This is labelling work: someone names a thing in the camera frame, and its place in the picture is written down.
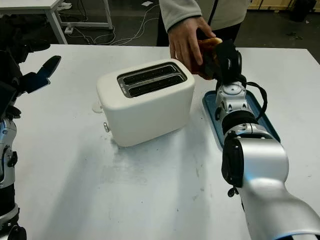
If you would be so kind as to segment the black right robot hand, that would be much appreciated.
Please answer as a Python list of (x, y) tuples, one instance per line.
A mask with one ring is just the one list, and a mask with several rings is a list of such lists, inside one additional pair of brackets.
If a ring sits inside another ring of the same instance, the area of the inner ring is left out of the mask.
[(242, 75), (242, 56), (232, 40), (209, 38), (199, 42), (202, 66), (199, 72), (209, 79), (217, 80), (217, 85), (230, 85), (240, 82), (247, 85)]

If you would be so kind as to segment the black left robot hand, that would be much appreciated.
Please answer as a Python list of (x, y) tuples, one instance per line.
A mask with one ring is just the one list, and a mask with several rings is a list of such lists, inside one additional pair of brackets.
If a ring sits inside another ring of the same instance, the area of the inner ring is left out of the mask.
[(50, 47), (46, 40), (24, 39), (22, 31), (8, 19), (0, 20), (0, 91), (2, 94), (19, 95), (32, 93), (50, 84), (49, 78), (57, 69), (61, 57), (54, 55), (38, 72), (22, 74), (20, 63), (28, 54), (44, 51)]

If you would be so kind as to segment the person's right hand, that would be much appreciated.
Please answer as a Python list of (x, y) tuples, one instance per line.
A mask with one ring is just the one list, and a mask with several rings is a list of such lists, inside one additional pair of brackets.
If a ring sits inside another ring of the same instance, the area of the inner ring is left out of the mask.
[(184, 19), (167, 32), (170, 56), (183, 63), (189, 71), (192, 71), (193, 61), (199, 66), (203, 63), (197, 39), (198, 29), (209, 38), (216, 36), (201, 16)]

